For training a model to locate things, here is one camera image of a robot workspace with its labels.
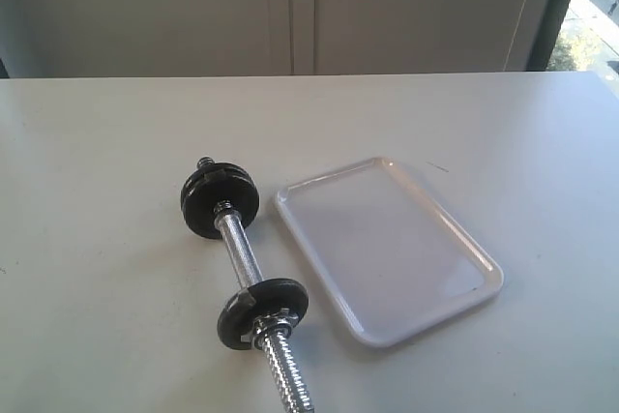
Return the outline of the black added weight plate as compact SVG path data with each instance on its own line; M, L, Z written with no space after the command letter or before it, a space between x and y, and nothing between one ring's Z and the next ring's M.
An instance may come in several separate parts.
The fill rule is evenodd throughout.
M181 190L183 211L203 210L209 214L221 202L229 202L237 210L255 214L259 194L248 172L229 162L214 162L200 166Z

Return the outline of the chrome star collar nut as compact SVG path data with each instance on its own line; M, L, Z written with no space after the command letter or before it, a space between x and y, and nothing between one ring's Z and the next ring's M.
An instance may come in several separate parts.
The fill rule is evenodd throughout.
M251 344L256 349L262 349L264 340L271 334L280 334L289 339L299 321L299 316L288 309L256 316L250 332Z

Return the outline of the white plastic tray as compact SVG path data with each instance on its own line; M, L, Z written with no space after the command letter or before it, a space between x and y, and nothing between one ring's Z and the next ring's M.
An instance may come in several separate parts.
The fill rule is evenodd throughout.
M399 162L283 187L275 206L351 336L396 346L496 297L499 264Z

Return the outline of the chrome dumbbell bar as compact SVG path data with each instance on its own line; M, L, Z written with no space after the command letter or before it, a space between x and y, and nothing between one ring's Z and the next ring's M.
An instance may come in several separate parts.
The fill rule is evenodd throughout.
M240 286L219 316L221 343L232 350L262 352L284 410L312 412L310 392L289 342L306 315L309 295L296 280L262 276L246 234L259 208L252 178L236 164L203 157L181 190L180 204L194 234L224 243Z

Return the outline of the dark window frame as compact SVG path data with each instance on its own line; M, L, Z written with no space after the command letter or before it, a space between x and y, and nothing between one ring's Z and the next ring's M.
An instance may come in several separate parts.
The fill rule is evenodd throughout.
M557 42L571 0L547 0L525 70L543 72Z

